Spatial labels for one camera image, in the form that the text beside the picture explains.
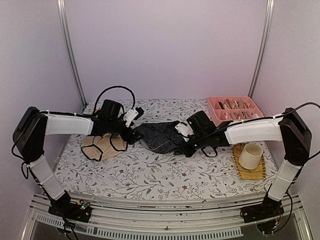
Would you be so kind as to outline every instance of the vertical aluminum profile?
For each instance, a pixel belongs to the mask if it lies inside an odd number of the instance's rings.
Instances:
[[[252,78],[251,85],[249,88],[249,93],[248,93],[248,96],[250,98],[252,98],[254,96],[255,90],[257,88],[257,83],[258,83],[258,79],[260,76],[265,51],[267,48],[267,42],[268,42],[268,37],[269,37],[269,33],[270,33],[270,28],[271,28],[274,5],[275,5],[274,0],[267,0],[265,17],[264,17],[263,32],[262,32],[262,38],[261,38],[261,43],[260,43],[260,49],[259,49],[259,55],[258,55],[256,64],[255,64],[254,74],[253,74],[253,78]]]
[[[84,89],[80,81],[76,59],[75,59],[75,55],[74,55],[72,44],[71,44],[70,32],[69,32],[68,21],[67,21],[67,13],[66,13],[66,7],[65,7],[65,0],[57,0],[57,5],[58,5],[58,12],[59,12],[60,23],[62,28],[62,34],[64,37],[65,47],[66,47],[68,58],[70,61],[70,66],[71,66],[75,86],[78,91],[82,105],[86,106],[87,100],[85,97]]]

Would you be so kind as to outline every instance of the yellow placemat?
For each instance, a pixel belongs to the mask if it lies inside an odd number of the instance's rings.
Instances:
[[[232,147],[232,156],[235,162],[236,169],[238,170],[239,177],[241,180],[258,180],[258,179],[265,179],[266,178],[266,164],[264,156],[261,156],[261,161],[256,169],[248,170],[243,168],[239,164],[239,157],[244,149],[245,144],[240,143],[237,145],[233,145]]]

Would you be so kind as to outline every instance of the floral pattern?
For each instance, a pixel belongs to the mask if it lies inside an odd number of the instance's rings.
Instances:
[[[120,102],[130,109],[131,101]],[[142,107],[144,114],[135,125],[185,121],[197,111],[208,113],[207,105],[205,99],[137,100],[136,106]],[[84,113],[91,113],[93,106],[94,102],[90,102]],[[205,157],[199,150],[186,158],[173,153],[153,153],[137,142],[120,155],[96,162],[82,154],[83,138],[83,135],[70,137],[55,171],[64,189],[75,193],[158,201],[224,198],[265,192],[277,173],[264,142],[256,144],[263,150],[266,178],[240,180],[231,147],[218,148],[214,158]],[[210,149],[206,152],[214,155]]]

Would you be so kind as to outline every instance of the wall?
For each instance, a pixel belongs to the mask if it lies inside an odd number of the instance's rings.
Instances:
[[[88,100],[112,85],[138,99],[247,95],[266,0],[68,0]],[[129,99],[123,90],[105,97]]]
[[[0,0],[0,239],[17,240],[31,198],[39,188],[25,180],[11,155],[12,133],[29,106],[79,111],[62,36],[57,1]],[[51,137],[48,160],[66,137]]]
[[[254,101],[266,114],[305,102],[320,103],[320,1],[275,1],[267,50],[254,94]],[[307,106],[298,111],[312,131],[311,154],[320,149],[320,111]],[[271,143],[280,165],[281,143]],[[314,239],[320,239],[320,157],[304,167],[294,185],[305,209]]]

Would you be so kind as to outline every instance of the pink storage box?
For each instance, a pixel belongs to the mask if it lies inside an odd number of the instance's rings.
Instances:
[[[228,109],[222,109],[219,102]],[[216,126],[226,121],[249,120],[264,116],[248,96],[211,96],[208,98],[208,112]]]

